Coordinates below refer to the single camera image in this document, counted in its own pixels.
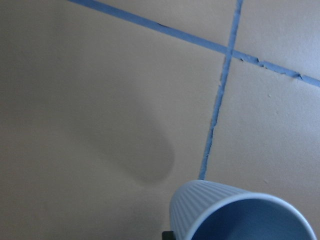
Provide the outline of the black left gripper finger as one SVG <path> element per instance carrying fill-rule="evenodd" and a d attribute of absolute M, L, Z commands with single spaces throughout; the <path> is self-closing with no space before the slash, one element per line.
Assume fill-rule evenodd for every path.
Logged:
<path fill-rule="evenodd" d="M 162 240 L 175 240 L 175 234 L 173 231 L 163 231 L 161 233 Z"/>

